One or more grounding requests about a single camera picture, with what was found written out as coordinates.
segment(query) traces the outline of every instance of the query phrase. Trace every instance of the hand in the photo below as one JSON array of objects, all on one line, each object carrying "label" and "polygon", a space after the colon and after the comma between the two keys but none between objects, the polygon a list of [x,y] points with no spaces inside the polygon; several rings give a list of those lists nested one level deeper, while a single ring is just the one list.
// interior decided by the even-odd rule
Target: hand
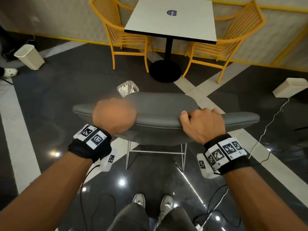
[{"label": "hand", "polygon": [[137,111],[127,100],[111,98],[98,101],[92,118],[95,126],[111,136],[127,131],[134,124]]},{"label": "hand", "polygon": [[225,122],[218,109],[197,109],[189,113],[183,111],[180,121],[184,132],[192,140],[203,145],[226,133]]}]

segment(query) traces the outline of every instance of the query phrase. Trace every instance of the yellow chair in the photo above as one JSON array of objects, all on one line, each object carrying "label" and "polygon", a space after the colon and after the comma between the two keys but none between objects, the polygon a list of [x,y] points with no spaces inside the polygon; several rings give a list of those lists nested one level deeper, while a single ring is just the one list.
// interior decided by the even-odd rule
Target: yellow chair
[{"label": "yellow chair", "polygon": [[[223,39],[217,39],[215,45],[198,42],[191,42],[189,44],[185,56],[189,56],[190,60],[182,77],[186,75],[191,63],[197,63],[222,69],[217,82],[220,83],[221,77],[236,50],[247,37],[255,33],[265,24],[265,18],[255,0],[252,0],[242,10],[234,15],[215,18],[215,20],[218,21],[228,19],[233,19],[233,21],[230,24],[225,37]],[[213,63],[194,60],[193,56],[195,56],[195,52],[215,56],[216,61],[218,61],[218,59],[226,59],[226,63],[223,66],[220,66]]]},{"label": "yellow chair", "polygon": [[[133,11],[134,8],[122,4],[118,0],[90,0],[90,6],[98,17],[102,20],[107,32],[111,47],[113,69],[115,69],[115,55],[135,55],[144,56],[145,68],[149,73],[147,62],[147,51],[152,51],[151,39],[148,36],[125,33],[121,24],[119,6]],[[144,46],[144,53],[115,52],[113,46],[122,49],[123,46]]]}]

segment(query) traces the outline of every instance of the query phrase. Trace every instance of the sneaker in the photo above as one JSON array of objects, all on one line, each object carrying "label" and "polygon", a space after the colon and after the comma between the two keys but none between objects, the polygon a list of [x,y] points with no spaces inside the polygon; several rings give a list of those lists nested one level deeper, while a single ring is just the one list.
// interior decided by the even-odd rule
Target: sneaker
[{"label": "sneaker", "polygon": [[142,193],[136,194],[134,199],[133,199],[133,203],[138,203],[143,208],[145,208],[145,198],[144,198],[144,195]]},{"label": "sneaker", "polygon": [[17,69],[13,69],[13,68],[4,68],[4,77],[5,78],[12,78],[14,76],[16,76],[18,73]]},{"label": "sneaker", "polygon": [[160,203],[160,214],[157,220],[157,224],[154,228],[154,231],[156,228],[160,225],[161,221],[165,218],[165,216],[174,208],[174,200],[170,195],[165,195],[163,200]]}]

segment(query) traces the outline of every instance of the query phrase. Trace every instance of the gray chair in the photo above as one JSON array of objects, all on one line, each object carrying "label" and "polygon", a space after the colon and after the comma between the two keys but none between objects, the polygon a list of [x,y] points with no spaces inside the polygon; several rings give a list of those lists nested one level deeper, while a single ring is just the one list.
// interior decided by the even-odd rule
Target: gray chair
[{"label": "gray chair", "polygon": [[[183,110],[190,112],[199,109],[196,101],[184,94],[147,92],[132,93],[127,95],[125,99],[132,101],[137,110],[134,125],[126,132],[117,135],[117,137],[128,140],[126,169],[128,168],[129,152],[135,151],[180,154],[182,156],[182,171],[184,171],[187,143],[191,143],[193,140],[183,131],[179,116]],[[94,107],[95,105],[79,104],[73,107],[73,112],[89,124],[93,124]],[[259,115],[249,112],[228,113],[222,116],[227,132],[249,127],[260,120]],[[181,145],[181,152],[131,150],[131,142],[142,145]]]}]

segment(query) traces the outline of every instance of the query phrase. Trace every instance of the white tabletop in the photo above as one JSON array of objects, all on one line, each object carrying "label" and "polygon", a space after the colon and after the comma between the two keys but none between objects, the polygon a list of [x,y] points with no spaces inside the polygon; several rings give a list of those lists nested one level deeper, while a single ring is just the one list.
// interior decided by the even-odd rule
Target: white tabletop
[{"label": "white tabletop", "polygon": [[217,41],[210,0],[139,0],[124,31],[211,44]]}]

